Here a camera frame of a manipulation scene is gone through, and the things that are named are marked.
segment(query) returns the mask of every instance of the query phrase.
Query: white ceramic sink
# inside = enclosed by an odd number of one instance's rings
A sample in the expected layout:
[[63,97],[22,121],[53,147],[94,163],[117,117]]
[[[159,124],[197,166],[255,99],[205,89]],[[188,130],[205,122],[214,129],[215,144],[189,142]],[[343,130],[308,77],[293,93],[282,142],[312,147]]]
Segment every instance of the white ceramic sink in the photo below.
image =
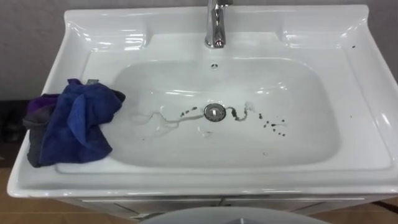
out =
[[[125,93],[101,127],[113,152],[33,169],[25,139],[9,193],[391,193],[398,89],[367,17],[366,6],[229,7],[227,45],[211,50],[204,7],[68,11],[44,92],[76,77]],[[224,120],[203,117],[211,103]]]

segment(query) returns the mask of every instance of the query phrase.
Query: gray wall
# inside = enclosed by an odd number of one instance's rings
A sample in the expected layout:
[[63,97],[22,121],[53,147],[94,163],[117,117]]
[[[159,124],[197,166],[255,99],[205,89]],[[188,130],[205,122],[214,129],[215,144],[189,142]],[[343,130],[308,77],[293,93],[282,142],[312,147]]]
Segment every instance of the gray wall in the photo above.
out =
[[[205,6],[207,0],[0,0],[0,100],[40,95],[69,9]],[[234,0],[235,5],[367,4],[369,26],[398,78],[398,0]]]

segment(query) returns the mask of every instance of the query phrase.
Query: drain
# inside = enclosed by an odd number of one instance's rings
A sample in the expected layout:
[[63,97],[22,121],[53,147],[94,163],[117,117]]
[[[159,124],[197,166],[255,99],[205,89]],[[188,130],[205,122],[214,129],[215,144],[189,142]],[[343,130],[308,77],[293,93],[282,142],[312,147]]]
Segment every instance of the drain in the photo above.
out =
[[205,117],[207,120],[212,122],[218,122],[225,118],[225,108],[218,103],[212,103],[206,106]]

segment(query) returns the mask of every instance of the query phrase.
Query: white cabinet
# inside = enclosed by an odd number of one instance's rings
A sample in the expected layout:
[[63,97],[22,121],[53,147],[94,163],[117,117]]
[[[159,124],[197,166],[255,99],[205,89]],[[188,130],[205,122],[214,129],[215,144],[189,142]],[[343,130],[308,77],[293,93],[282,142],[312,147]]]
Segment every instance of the white cabinet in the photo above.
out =
[[318,205],[323,202],[314,201],[295,201],[295,200],[274,200],[264,198],[226,198],[223,200],[222,206],[232,207],[254,207],[269,208],[274,210],[293,212],[301,208]]
[[170,197],[95,197],[59,200],[128,219],[139,220],[154,213],[198,207],[256,207],[310,215],[344,208],[395,195],[245,195],[245,196],[170,196]]
[[117,202],[117,204],[137,213],[165,213],[186,208],[215,207],[220,202],[220,198],[175,198],[166,200],[131,200],[130,202]]

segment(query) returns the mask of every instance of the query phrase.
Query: blue cloth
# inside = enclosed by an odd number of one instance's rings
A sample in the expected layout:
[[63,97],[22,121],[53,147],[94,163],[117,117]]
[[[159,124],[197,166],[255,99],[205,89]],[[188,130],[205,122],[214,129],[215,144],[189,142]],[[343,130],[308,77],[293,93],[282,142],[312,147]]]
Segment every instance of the blue cloth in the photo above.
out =
[[68,83],[44,134],[42,166],[97,161],[112,151],[99,124],[112,121],[125,96],[99,83],[82,85],[77,79]]

